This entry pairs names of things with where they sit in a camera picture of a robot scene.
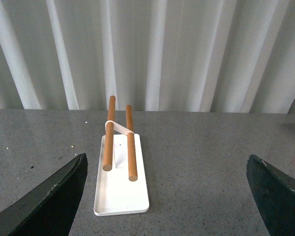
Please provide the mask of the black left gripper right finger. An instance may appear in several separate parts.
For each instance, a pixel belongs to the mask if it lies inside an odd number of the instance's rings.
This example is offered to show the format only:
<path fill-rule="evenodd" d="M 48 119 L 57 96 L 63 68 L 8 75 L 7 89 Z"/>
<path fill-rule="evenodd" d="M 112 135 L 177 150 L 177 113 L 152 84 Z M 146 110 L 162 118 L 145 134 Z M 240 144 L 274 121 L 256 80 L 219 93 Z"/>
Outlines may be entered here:
<path fill-rule="evenodd" d="M 247 180 L 271 236 L 295 236 L 295 179 L 250 155 Z"/>

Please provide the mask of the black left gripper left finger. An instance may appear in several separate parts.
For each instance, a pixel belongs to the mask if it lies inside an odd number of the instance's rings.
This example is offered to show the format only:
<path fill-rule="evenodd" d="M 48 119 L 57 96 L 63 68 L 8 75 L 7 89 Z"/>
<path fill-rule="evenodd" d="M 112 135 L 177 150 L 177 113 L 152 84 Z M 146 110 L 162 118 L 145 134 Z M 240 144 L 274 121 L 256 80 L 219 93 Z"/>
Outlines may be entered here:
<path fill-rule="evenodd" d="M 80 154 L 0 212 L 0 236 L 67 236 L 88 174 Z"/>

